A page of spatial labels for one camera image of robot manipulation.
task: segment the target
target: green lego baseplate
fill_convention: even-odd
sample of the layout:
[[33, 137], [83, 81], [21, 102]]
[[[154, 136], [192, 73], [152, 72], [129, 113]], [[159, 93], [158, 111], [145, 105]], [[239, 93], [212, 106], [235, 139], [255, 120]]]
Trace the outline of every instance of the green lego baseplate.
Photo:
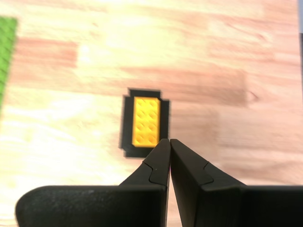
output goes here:
[[16, 37], [17, 20], [0, 17], [0, 107]]

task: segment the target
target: wooden surface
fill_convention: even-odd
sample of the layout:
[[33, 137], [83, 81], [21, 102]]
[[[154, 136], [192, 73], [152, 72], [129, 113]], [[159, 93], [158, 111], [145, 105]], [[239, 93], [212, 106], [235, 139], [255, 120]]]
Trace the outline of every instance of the wooden surface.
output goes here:
[[[19, 19], [0, 120], [0, 226], [49, 184], [119, 184], [122, 95], [160, 89], [170, 137], [246, 184], [303, 184], [295, 0], [1, 0]], [[180, 227], [170, 184], [168, 227]]]

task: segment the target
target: wooden table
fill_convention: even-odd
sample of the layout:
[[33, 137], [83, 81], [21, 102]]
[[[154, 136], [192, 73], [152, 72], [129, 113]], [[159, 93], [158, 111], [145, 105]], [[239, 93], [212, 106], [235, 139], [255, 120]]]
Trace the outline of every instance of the wooden table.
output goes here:
[[[0, 120], [0, 226], [42, 185], [116, 185], [128, 87], [169, 135], [246, 184], [303, 183], [297, 1], [2, 0], [19, 19]], [[180, 227], [170, 184], [168, 227]]]

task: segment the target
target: lego brick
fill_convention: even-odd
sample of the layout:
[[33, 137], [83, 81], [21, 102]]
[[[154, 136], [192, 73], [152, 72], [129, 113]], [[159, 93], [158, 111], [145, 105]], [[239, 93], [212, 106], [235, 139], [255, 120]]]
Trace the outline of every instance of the lego brick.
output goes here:
[[135, 97], [133, 145], [155, 147], [159, 142], [160, 101], [158, 98]]
[[[129, 94], [129, 96], [124, 97], [120, 148], [125, 151], [126, 157], [147, 157], [161, 139], [168, 138], [169, 100], [162, 100], [161, 92], [154, 90], [130, 89]], [[144, 114], [145, 118], [138, 120], [135, 116], [139, 110], [135, 102], [141, 99], [144, 99], [147, 103], [155, 101], [156, 104], [154, 106], [144, 105], [144, 107], [140, 107], [140, 110], [144, 110], [146, 113]], [[149, 116], [150, 111], [156, 113], [154, 114], [154, 120], [151, 120]], [[139, 125], [139, 129], [136, 128], [137, 123], [143, 123]], [[155, 125], [152, 130], [149, 128], [150, 123]], [[137, 135], [142, 136], [139, 141], [136, 141]]]
[[17, 20], [0, 17], [0, 107], [9, 73], [9, 64], [16, 37]]

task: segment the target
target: yellow lego brick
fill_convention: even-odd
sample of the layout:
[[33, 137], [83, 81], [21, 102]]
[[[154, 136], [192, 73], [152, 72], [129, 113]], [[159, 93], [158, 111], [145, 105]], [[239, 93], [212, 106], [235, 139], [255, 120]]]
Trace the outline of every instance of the yellow lego brick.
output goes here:
[[135, 147], [155, 147], [160, 137], [160, 100], [134, 98], [133, 140]]

